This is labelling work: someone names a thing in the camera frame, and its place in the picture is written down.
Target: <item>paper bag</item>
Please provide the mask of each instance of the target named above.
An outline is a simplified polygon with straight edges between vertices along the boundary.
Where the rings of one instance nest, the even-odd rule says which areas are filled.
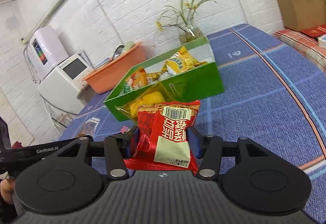
[[[326,24],[324,0],[278,0],[283,25],[295,31]]]

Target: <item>printed date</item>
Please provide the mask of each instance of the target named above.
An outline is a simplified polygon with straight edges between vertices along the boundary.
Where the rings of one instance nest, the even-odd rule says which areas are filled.
[[[187,148],[172,147],[170,153],[186,156]]]

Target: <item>barcode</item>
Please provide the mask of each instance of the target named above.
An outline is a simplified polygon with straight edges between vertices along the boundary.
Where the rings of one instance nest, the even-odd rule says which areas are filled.
[[[163,116],[174,120],[188,119],[191,117],[191,110],[186,108],[174,108],[165,106],[163,109]]]

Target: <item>plaid cushion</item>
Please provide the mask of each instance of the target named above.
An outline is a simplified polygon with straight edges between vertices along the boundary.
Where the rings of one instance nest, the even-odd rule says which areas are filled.
[[[326,73],[326,50],[318,46],[315,39],[290,29],[276,32],[275,37],[296,49]]]

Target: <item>yellow snack package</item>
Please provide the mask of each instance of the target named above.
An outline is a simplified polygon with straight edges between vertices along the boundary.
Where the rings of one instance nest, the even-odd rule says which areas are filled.
[[[200,65],[205,65],[205,64],[208,64],[208,62],[207,61],[200,62]]]
[[[189,54],[184,46],[182,46],[165,62],[162,71],[169,72],[172,75],[177,75],[199,65],[200,63]]]
[[[157,81],[159,79],[159,77],[161,76],[162,72],[153,72],[153,73],[147,73],[146,77],[147,77],[147,82],[148,84],[153,83],[154,81]]]
[[[177,99],[164,88],[161,82],[158,82],[136,99],[124,106],[116,107],[116,109],[128,118],[137,121],[137,109],[140,105],[154,105],[172,101],[177,101]]]
[[[148,85],[146,71],[143,67],[140,67],[136,72],[131,74],[129,78],[125,79],[125,82],[132,89],[139,89]]]

